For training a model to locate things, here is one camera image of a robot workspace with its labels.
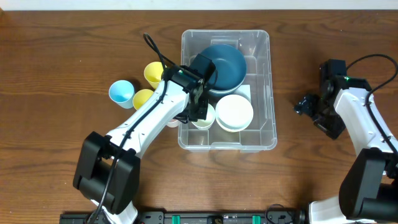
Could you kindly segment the light blue-grey small bowl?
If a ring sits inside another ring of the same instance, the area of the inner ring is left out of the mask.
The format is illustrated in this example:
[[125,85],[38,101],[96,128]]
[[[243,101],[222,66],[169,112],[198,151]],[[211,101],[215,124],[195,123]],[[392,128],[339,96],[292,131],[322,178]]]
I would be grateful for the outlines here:
[[226,125],[224,125],[220,120],[216,119],[216,122],[218,123],[218,125],[225,131],[230,132],[230,133],[236,133],[236,132],[240,132],[244,129],[246,129],[249,125],[244,125],[244,126],[240,126],[237,128],[228,128]]

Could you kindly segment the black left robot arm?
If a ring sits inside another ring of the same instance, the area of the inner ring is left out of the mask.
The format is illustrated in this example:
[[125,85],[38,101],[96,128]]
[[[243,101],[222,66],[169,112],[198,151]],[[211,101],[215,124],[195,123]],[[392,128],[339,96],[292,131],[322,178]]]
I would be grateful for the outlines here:
[[104,136],[92,132],[86,137],[73,179],[74,188],[97,206],[85,223],[135,222],[132,199],[146,149],[172,119],[206,118],[208,82],[217,74],[214,63],[201,54],[190,66],[168,67],[153,95],[129,119]]

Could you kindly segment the pink cup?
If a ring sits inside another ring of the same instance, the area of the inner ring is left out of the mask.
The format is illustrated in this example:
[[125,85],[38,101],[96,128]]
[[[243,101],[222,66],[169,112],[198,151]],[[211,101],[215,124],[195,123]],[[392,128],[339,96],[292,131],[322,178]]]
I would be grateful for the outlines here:
[[180,121],[179,121],[179,120],[177,120],[177,119],[172,119],[171,121],[169,121],[169,122],[167,123],[167,126],[170,127],[170,128],[176,128],[176,127],[179,126],[179,124],[180,124]]

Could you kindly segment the light blue cup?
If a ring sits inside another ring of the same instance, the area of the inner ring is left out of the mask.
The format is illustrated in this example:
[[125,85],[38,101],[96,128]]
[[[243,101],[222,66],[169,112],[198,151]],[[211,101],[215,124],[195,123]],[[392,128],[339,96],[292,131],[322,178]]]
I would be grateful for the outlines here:
[[127,80],[118,80],[114,82],[108,91],[110,99],[124,109],[133,107],[132,99],[135,95],[135,89],[131,82]]

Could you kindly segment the pale green cup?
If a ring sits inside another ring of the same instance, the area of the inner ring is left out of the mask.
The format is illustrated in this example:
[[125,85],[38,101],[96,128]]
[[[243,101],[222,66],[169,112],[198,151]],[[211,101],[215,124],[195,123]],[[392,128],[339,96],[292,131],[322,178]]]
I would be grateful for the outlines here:
[[192,124],[199,130],[207,130],[215,121],[215,109],[211,104],[208,104],[206,119],[199,119],[192,122]]

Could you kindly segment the yellow cup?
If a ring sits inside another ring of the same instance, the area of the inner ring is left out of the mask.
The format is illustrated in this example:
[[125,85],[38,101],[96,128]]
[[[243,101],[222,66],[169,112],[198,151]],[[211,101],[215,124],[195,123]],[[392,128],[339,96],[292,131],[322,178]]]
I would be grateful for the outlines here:
[[135,110],[138,110],[153,95],[150,89],[139,90],[133,97],[132,103]]
[[144,69],[144,78],[148,81],[153,89],[159,86],[162,80],[164,68],[161,62],[151,62]]

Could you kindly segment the white small bowl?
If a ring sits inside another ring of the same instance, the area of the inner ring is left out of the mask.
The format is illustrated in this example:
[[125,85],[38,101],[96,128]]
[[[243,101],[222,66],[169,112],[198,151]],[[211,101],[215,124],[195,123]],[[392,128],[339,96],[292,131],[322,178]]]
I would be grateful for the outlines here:
[[227,95],[216,104],[216,119],[228,128],[250,125],[254,117],[254,110],[247,99],[239,95]]

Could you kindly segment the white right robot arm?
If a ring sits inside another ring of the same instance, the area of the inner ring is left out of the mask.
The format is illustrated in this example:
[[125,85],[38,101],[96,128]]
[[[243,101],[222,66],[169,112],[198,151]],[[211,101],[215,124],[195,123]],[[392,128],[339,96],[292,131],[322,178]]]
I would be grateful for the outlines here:
[[374,102],[376,89],[348,69],[343,60],[321,64],[320,94],[307,94],[294,107],[329,138],[347,130],[356,153],[338,195],[310,203],[308,222],[396,222],[397,139]]

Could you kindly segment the dark teal bowl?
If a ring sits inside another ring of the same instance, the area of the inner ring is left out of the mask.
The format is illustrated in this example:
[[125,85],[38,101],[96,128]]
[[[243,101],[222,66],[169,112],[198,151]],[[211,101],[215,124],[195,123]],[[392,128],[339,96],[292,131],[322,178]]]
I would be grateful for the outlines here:
[[216,44],[207,47],[200,54],[210,59],[216,68],[210,78],[210,83],[215,84],[209,94],[229,95],[242,85],[247,65],[244,55],[238,49],[226,44]]

